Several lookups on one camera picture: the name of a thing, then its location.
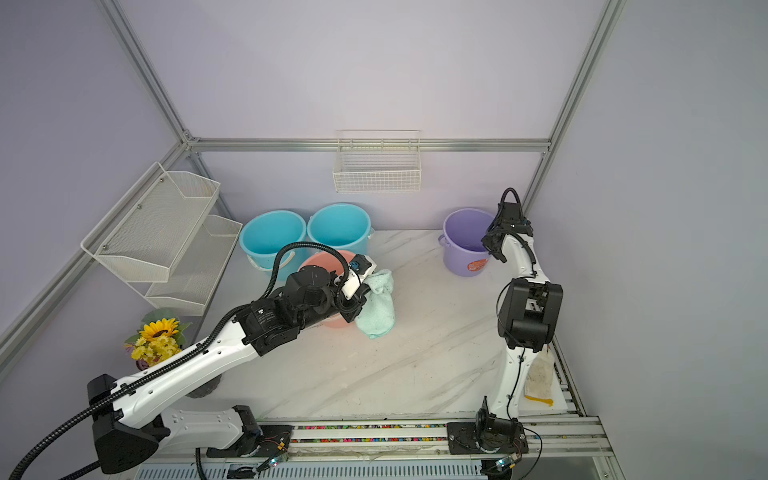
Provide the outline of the pink plastic bucket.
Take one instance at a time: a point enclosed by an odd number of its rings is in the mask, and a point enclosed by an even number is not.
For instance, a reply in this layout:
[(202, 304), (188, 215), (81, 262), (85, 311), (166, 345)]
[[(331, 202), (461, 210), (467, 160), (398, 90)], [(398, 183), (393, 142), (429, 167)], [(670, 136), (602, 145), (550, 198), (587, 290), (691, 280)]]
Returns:
[[(343, 273), (342, 263), (327, 252), (319, 252), (312, 255), (301, 265), (301, 267), (306, 266), (318, 266), (324, 268), (328, 272), (335, 272), (336, 275), (341, 275)], [(320, 325), (331, 329), (344, 329), (349, 327), (349, 324), (340, 314), (335, 314), (323, 320)]]

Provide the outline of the purple plastic bucket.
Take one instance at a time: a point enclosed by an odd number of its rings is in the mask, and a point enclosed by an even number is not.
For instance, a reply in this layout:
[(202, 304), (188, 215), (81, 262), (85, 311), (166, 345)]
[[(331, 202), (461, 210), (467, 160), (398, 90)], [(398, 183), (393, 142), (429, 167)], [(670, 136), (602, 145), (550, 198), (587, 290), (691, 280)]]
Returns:
[(445, 218), (438, 242), (451, 273), (474, 277), (482, 272), (490, 259), (482, 238), (493, 219), (492, 214), (476, 208), (462, 208)]

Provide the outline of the mint green microfibre cloth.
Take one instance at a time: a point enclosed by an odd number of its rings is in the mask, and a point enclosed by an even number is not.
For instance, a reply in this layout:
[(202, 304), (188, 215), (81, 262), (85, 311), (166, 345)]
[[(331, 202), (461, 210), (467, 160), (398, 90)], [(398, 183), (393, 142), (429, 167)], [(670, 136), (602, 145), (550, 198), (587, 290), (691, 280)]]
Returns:
[(395, 325), (393, 273), (381, 270), (368, 277), (365, 284), (370, 290), (355, 324), (369, 339), (377, 339), (389, 333)]

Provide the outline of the teal bucket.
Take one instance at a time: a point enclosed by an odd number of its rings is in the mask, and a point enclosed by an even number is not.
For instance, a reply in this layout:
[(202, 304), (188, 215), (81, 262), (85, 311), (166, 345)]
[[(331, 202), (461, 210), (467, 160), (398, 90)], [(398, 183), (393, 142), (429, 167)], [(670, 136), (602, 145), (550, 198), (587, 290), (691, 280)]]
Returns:
[(349, 203), (336, 203), (318, 210), (307, 223), (311, 241), (336, 250), (367, 254), (374, 233), (369, 214)]

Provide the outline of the teal bucket being wiped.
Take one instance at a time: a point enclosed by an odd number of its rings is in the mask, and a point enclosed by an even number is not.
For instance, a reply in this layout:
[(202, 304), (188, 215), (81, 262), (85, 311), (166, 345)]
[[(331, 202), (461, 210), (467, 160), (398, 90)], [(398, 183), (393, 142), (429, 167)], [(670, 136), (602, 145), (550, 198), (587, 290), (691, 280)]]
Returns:
[(275, 210), (249, 221), (241, 231), (239, 244), (251, 265), (270, 275), (279, 250), (306, 239), (307, 224), (302, 216), (288, 210)]

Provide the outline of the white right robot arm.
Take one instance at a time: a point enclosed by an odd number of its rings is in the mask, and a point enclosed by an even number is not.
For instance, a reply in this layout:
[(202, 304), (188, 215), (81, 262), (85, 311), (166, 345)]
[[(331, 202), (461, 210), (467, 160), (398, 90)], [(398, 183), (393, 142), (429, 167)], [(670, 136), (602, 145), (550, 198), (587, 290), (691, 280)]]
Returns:
[(482, 245), (511, 268), (511, 279), (497, 297), (497, 333), (504, 341), (494, 392), (483, 398), (475, 420), (476, 435), (524, 437), (519, 404), (534, 361), (553, 340), (563, 288), (543, 272), (534, 252), (533, 228), (519, 202), (502, 199), (482, 238)]

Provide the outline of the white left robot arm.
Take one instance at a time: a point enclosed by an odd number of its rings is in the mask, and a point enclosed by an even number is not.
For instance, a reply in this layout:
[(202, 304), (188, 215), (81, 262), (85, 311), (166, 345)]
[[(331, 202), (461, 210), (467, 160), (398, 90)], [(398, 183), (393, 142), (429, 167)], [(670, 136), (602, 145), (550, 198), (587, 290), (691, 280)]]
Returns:
[(216, 458), (270, 455), (270, 444), (249, 407), (219, 412), (174, 408), (226, 371), (294, 341), (305, 328), (336, 314), (351, 323), (362, 312), (376, 269), (357, 254), (339, 272), (309, 265), (284, 286), (226, 315), (211, 334), (179, 354), (135, 375), (102, 375), (88, 385), (99, 468), (105, 474), (132, 469), (161, 450), (203, 449)]

